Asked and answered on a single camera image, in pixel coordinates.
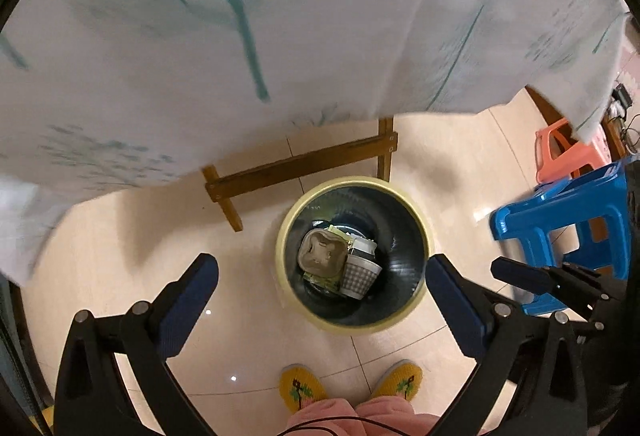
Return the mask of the yellow green snack bag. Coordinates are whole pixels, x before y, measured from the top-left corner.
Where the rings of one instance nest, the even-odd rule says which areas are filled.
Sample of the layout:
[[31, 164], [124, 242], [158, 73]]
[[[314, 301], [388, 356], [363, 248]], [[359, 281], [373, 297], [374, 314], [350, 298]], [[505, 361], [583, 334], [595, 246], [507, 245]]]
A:
[[[349, 237], [349, 247], [350, 247], [350, 243], [352, 243], [352, 239], [354, 237], [358, 237], [358, 235], [346, 233], [343, 230], [338, 229], [336, 226], [329, 226], [327, 228], [314, 228], [314, 229], [329, 229], [331, 227], [333, 227], [334, 229], [337, 229], [338, 233], [346, 234]], [[310, 284], [314, 285], [317, 289], [324, 289], [327, 293], [338, 294], [340, 292], [340, 283], [341, 283], [342, 273], [343, 273], [343, 268], [342, 268], [342, 271], [339, 274], [337, 274], [337, 276], [334, 278], [320, 278], [303, 271], [303, 277]]]

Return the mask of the yellow rim trash bin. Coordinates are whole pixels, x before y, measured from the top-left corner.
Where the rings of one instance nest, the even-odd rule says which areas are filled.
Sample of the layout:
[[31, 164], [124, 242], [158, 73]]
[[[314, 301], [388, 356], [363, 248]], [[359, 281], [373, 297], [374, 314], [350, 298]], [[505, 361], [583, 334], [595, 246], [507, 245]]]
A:
[[408, 196], [370, 177], [304, 194], [280, 226], [274, 263], [283, 300], [326, 331], [390, 328], [421, 303], [432, 242]]

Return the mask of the blue plastic stool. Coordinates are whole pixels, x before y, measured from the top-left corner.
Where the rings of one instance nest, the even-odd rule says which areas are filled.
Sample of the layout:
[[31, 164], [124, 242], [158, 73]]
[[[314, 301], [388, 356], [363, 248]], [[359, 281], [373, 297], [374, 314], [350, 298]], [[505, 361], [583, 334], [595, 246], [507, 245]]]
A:
[[637, 184], [639, 162], [622, 159], [576, 179], [539, 185], [525, 200], [504, 205], [489, 217], [497, 241], [515, 239], [525, 261], [535, 268], [556, 264], [550, 233], [573, 226], [578, 248], [563, 255], [565, 263], [590, 270], [611, 268], [627, 280], [631, 267], [631, 222], [628, 191]]

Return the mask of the right yellow slipper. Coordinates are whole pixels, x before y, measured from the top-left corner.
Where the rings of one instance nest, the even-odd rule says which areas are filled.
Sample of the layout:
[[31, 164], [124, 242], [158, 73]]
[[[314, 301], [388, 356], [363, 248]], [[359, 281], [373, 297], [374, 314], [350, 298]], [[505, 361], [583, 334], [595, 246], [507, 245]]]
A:
[[410, 360], [401, 360], [391, 366], [374, 386], [371, 399], [399, 397], [411, 401], [420, 390], [422, 368]]

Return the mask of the yellow slipper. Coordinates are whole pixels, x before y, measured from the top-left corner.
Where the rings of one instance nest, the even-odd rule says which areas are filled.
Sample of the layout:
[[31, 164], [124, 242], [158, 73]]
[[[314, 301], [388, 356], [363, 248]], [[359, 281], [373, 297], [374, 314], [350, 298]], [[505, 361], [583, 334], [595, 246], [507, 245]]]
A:
[[292, 364], [282, 370], [279, 392], [285, 407], [291, 413], [329, 398], [319, 378], [303, 364]]
[[391, 366], [374, 386], [371, 399], [399, 397], [411, 401], [420, 390], [422, 368], [410, 360], [401, 360]]

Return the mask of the left yellow slipper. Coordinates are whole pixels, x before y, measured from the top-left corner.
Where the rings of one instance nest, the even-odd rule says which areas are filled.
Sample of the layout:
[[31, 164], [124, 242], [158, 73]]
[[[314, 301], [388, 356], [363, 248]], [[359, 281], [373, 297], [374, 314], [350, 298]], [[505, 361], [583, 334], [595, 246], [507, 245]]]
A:
[[303, 364], [292, 364], [282, 370], [279, 392], [285, 407], [291, 413], [329, 398], [319, 378]]

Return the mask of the tree print tablecloth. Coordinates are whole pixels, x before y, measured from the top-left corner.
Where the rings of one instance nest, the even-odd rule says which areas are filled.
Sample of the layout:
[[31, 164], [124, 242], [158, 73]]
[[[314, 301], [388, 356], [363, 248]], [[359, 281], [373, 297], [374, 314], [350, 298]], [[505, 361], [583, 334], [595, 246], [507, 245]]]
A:
[[592, 137], [631, 0], [1, 0], [1, 272], [72, 206], [309, 126], [534, 87]]

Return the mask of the wooden table leg frame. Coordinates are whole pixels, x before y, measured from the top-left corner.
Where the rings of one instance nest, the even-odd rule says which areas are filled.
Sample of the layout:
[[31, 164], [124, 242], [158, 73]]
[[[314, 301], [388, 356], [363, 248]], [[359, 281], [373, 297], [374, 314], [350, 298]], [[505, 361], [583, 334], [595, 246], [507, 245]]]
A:
[[243, 222], [232, 203], [232, 197], [366, 159], [376, 159], [376, 177], [390, 181], [392, 156], [398, 147], [398, 133], [394, 125], [393, 117], [381, 118], [376, 136], [279, 159], [227, 176], [220, 177], [214, 165], [205, 166], [201, 169], [205, 190], [210, 200], [219, 206], [232, 230], [241, 232]]

